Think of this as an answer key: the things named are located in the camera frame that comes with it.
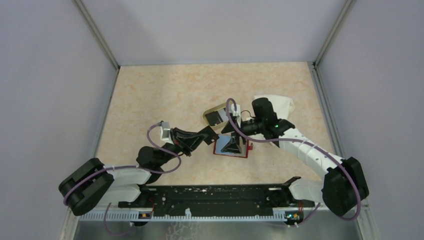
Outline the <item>red leather card holder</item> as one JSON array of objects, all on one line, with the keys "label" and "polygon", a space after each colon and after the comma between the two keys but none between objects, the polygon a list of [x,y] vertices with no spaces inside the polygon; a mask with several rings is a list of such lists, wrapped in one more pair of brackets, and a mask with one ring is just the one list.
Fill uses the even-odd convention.
[{"label": "red leather card holder", "polygon": [[253,150],[253,143],[249,140],[237,139],[235,135],[219,134],[218,136],[214,143],[214,155],[246,159],[249,151]]}]

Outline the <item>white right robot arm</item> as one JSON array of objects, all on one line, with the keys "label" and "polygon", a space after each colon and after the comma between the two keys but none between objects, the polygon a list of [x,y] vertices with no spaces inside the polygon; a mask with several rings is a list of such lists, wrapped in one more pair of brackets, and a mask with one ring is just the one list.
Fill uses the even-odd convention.
[{"label": "white right robot arm", "polygon": [[369,188],[359,160],[333,154],[308,139],[293,123],[278,118],[267,97],[252,101],[254,117],[242,120],[240,106],[233,98],[225,102],[228,124],[224,131],[235,132],[254,143],[271,143],[292,153],[320,178],[312,181],[297,178],[282,191],[281,199],[287,206],[300,200],[324,204],[333,214],[345,221],[356,220],[362,201],[369,196]]}]

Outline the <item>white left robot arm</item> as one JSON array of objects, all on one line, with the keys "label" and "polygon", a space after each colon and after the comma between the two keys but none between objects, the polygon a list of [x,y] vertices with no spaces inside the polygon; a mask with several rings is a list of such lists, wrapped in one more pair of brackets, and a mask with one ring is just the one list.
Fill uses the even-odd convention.
[{"label": "white left robot arm", "polygon": [[135,165],[106,165],[97,157],[86,161],[59,184],[63,204],[75,216],[101,205],[134,203],[144,207],[150,193],[143,185],[175,172],[182,165],[182,156],[190,157],[202,143],[214,144],[219,135],[210,126],[191,132],[161,121],[147,129],[146,138],[150,145],[139,150]]}]

